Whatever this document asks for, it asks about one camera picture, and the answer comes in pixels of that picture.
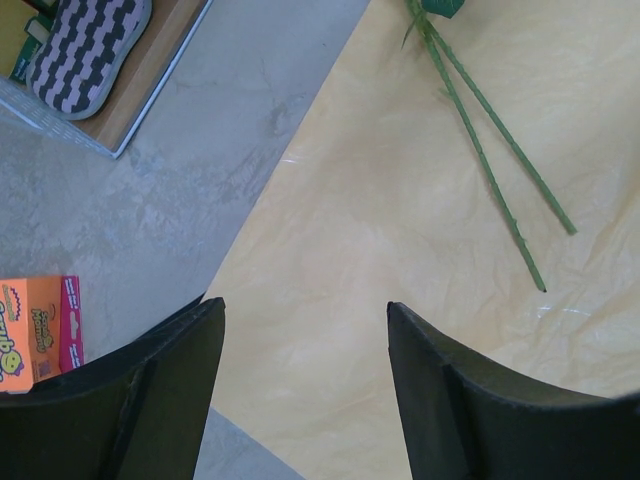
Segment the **pink rose stem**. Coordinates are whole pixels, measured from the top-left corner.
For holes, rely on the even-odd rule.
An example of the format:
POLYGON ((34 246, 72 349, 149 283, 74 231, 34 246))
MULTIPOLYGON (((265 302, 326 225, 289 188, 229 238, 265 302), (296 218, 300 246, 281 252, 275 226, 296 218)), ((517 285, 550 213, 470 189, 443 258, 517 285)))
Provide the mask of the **pink rose stem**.
POLYGON ((494 197, 495 203, 500 210, 500 213, 507 225, 509 232, 511 234, 512 239, 514 240, 515 245, 517 246, 528 270, 532 277, 532 280, 536 286, 536 288, 546 293, 546 285, 543 281, 543 278, 535 264, 535 261, 526 245, 525 239, 522 237, 520 230, 517 225, 517 221, 515 217, 512 215, 504 196, 500 190, 500 187, 496 181, 496 178, 493 174, 491 166, 488 162, 488 159, 484 153, 483 147, 480 143, 480 140, 477 136, 476 130, 474 129, 471 119, 458 95, 458 92, 451 80, 451 77, 445 67, 445 64, 441 58, 441 55, 436 47, 435 40, 433 38, 433 33, 431 32, 430 23, 426 18, 426 12, 422 8, 420 1, 406 1, 407 10, 409 15, 411 16, 412 24, 408 28, 406 32, 406 36, 409 35, 412 29, 416 29, 424 44, 426 45, 426 49, 430 55, 431 61, 433 62, 436 70, 438 71, 441 80, 444 83, 447 93, 450 95, 455 108, 460 116, 460 119, 463 122, 463 125, 466 129, 466 132, 469 136, 469 139, 476 151, 476 155, 479 160, 479 164, 484 173, 485 179, 488 183, 490 191, 494 197))
POLYGON ((457 71, 463 82, 469 88, 471 93, 475 96, 485 113, 488 115, 498 132, 502 135, 507 145, 513 151, 515 157, 520 162, 522 168, 529 175, 532 182, 535 184, 541 196, 548 204, 551 211, 559 220, 562 227, 565 229, 568 235, 575 235, 578 230, 573 222, 570 220, 568 214, 564 211, 559 201, 552 193, 550 187, 546 184, 540 173, 537 171, 533 163, 529 160, 519 143, 515 140, 511 132, 508 130, 504 122, 500 119, 494 108, 491 106, 487 98, 481 92, 475 81, 467 73, 462 63, 458 60, 453 52, 453 49, 447 44, 443 37, 438 33, 435 26, 428 18, 430 14, 441 16, 447 19, 452 19, 453 16, 461 9, 464 1, 420 1, 422 8, 426 12, 426 18, 430 23, 431 32, 436 43, 436 47, 442 50, 445 57, 449 60, 451 65, 457 71))

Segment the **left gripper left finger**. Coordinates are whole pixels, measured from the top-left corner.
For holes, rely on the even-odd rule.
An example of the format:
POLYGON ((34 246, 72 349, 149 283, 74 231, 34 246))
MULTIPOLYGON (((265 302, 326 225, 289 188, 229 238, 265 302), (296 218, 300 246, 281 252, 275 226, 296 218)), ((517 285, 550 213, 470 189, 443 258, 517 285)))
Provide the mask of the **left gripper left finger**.
POLYGON ((4 479, 191 479, 225 335, 221 298, 1 397, 4 479))

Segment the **orange wrapping paper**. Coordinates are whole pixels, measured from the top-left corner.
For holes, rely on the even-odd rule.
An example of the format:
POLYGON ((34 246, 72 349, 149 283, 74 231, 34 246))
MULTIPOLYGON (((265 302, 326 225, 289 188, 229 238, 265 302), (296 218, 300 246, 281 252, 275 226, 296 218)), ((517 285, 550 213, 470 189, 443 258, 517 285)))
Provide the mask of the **orange wrapping paper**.
POLYGON ((461 80, 535 287, 401 1, 371 2, 209 288, 213 404, 307 479, 406 479, 386 306, 539 380, 639 387, 639 5, 469 1, 434 26, 576 226, 461 80))

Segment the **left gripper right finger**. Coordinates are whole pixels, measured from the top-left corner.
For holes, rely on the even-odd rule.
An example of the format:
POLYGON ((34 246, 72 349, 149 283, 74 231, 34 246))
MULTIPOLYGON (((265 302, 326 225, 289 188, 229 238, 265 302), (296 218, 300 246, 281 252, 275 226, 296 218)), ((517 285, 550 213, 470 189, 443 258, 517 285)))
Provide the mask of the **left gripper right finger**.
POLYGON ((399 302, 387 325, 413 478, 638 478, 637 393, 606 399, 535 380, 399 302))

